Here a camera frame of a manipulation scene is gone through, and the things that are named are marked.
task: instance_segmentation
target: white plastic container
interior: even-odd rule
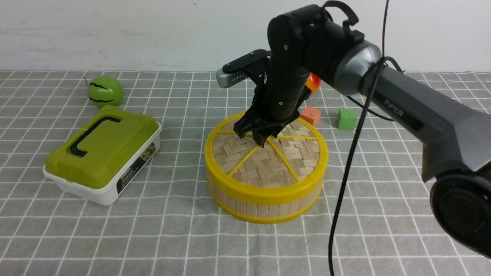
[[[140,172],[141,168],[144,167],[160,149],[160,133],[162,131],[162,126],[159,122],[157,123],[159,124],[158,129],[135,152],[135,154],[133,154],[128,162],[125,163],[119,172],[115,174],[111,181],[103,188],[91,189],[78,183],[67,181],[64,178],[48,173],[45,166],[43,166],[43,173],[47,178],[53,180],[58,188],[64,192],[77,195],[100,205],[111,205],[118,199],[119,195]]]

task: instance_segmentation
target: storage box lid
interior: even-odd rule
[[[158,127],[150,116],[104,106],[47,156],[45,170],[69,182],[103,188]]]

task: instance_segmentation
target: green fruit toy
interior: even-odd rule
[[[123,87],[117,79],[100,76],[88,85],[90,101],[97,107],[118,106],[123,100]]]

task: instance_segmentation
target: steamer basket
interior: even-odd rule
[[[322,191],[328,149],[310,124],[298,119],[263,148],[233,132],[244,113],[228,117],[208,135],[205,162],[215,202],[238,219],[289,221],[305,213]]]

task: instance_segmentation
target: box label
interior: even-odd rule
[[[157,151],[155,143],[151,143],[145,151],[140,154],[140,156],[133,162],[133,164],[123,173],[119,178],[116,188],[118,194],[120,194],[126,185],[136,176],[136,174],[141,170],[141,168],[152,158],[152,156]]]

